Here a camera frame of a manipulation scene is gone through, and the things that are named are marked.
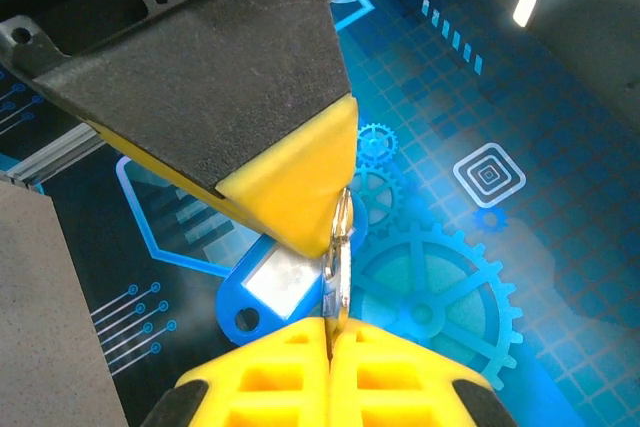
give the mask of printed gear graphic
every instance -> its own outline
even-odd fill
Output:
[[[368,124],[358,131],[358,161],[376,167],[389,162],[398,150],[398,138],[386,125]]]
[[[485,359],[487,363],[481,373],[494,389],[500,390],[504,387],[498,377],[500,370],[503,367],[512,369],[516,366],[516,360],[509,355],[509,348],[511,344],[522,343],[522,335],[513,330],[513,319],[521,317],[522,310],[512,307],[509,303],[508,297],[515,292],[515,286],[502,283],[500,280],[498,273],[502,264],[489,263],[484,258],[485,246],[478,244],[471,247],[465,243],[464,237],[464,232],[461,231],[453,236],[445,234],[441,224],[434,224],[431,230],[424,231],[414,222],[407,232],[391,228],[388,237],[374,239],[366,250],[361,250],[354,258],[352,283],[354,288],[363,291],[365,296],[361,297],[361,302],[353,303],[353,313],[362,318],[363,304],[367,296],[373,297],[377,302],[392,307],[394,311],[395,319],[390,324],[380,327],[425,347],[430,347],[431,340],[436,335],[444,335],[468,349],[473,359],[478,357],[478,354]],[[431,274],[437,275],[440,271],[428,272],[425,252],[451,262],[458,268],[464,265],[464,269],[460,270],[467,270],[466,277],[458,279],[440,292],[433,292],[428,285],[428,276],[431,278]],[[385,265],[405,258],[409,260],[407,265],[411,270],[410,278],[413,279],[411,292],[400,293],[372,278],[372,275]],[[399,275],[400,272],[394,271],[394,278]],[[491,340],[485,339],[490,330],[488,322],[484,323],[484,333],[477,335],[448,318],[451,306],[474,292],[495,303],[497,316],[495,328],[492,329],[495,332],[489,333],[494,337]],[[421,314],[419,309],[429,309],[430,319]],[[423,321],[416,320],[416,315],[423,315]],[[440,353],[451,355],[451,352],[447,351]]]
[[[488,216],[493,216],[495,222],[489,222],[487,220]],[[507,214],[500,207],[478,209],[473,213],[473,220],[475,221],[476,227],[478,227],[478,229],[489,234],[498,234],[509,225],[507,223]]]
[[[369,217],[369,232],[384,232],[398,217],[402,190],[398,181],[379,167],[358,167],[351,181]]]

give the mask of square spiral icon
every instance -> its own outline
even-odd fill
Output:
[[[478,204],[488,209],[527,183],[524,172],[498,144],[490,142],[453,166],[453,175]]]

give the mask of key ring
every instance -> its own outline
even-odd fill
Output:
[[[329,252],[324,266],[322,314],[325,318],[329,347],[344,330],[351,304],[351,243],[349,241],[349,204],[351,191],[340,193],[331,224]]]

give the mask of yellow foam pad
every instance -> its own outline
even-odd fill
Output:
[[[349,319],[333,350],[330,427],[475,427],[453,381],[491,390],[478,373],[372,325]]]
[[[327,359],[324,319],[308,318],[184,374],[209,389],[190,427],[475,427],[453,382],[478,373],[349,319]]]
[[[190,427],[325,427],[324,320],[304,319],[185,373],[209,389]]]
[[[340,191],[355,170],[358,107],[346,95],[223,179],[220,199],[110,130],[88,122],[138,164],[306,257],[329,246]]]

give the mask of key tag label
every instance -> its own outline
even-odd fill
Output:
[[[367,235],[368,214],[357,194],[351,194],[351,202],[354,253]],[[324,263],[322,258],[298,256],[261,235],[218,289],[215,311],[222,332],[234,344],[245,345],[307,317],[316,308],[324,311]],[[238,325],[237,317],[242,320],[245,313],[254,322]]]

